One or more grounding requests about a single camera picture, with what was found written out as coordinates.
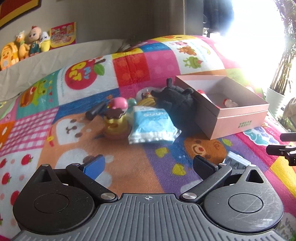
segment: black plush toy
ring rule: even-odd
[[[168,78],[167,87],[162,91],[151,91],[151,95],[157,98],[158,107],[167,111],[175,125],[193,121],[196,106],[191,94],[194,90],[184,90],[172,83],[173,80]]]

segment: wet wipes pack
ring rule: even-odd
[[[145,142],[173,143],[181,134],[164,109],[148,106],[133,107],[133,128],[129,144]]]

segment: orange plush backpack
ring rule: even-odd
[[[1,51],[0,58],[0,67],[1,70],[6,69],[7,67],[17,63],[18,58],[18,49],[14,42],[8,43],[4,46]]]

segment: pink box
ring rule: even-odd
[[[260,126],[268,112],[269,103],[226,76],[179,75],[175,85],[195,90],[195,122],[210,140]],[[197,90],[203,90],[212,102]],[[239,107],[226,108],[224,99],[236,102]]]

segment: patchwork blanket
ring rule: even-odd
[[[272,116],[263,126],[211,141],[201,131],[194,136],[183,132],[172,145],[107,140],[101,116],[85,119],[85,112],[102,100],[136,97],[142,89],[162,88],[168,77],[181,74],[226,75],[252,87],[238,64],[211,39],[175,35],[67,66],[23,92],[0,120],[0,240],[20,231],[12,206],[41,164],[65,168],[103,154],[105,169],[96,181],[118,196],[162,192],[178,196],[202,181],[192,168],[196,154],[217,164],[228,151],[259,166],[268,178],[285,208],[278,230],[292,240],[296,168],[283,157],[266,154],[268,144],[282,144],[279,135],[284,132]],[[262,96],[261,89],[252,88]]]

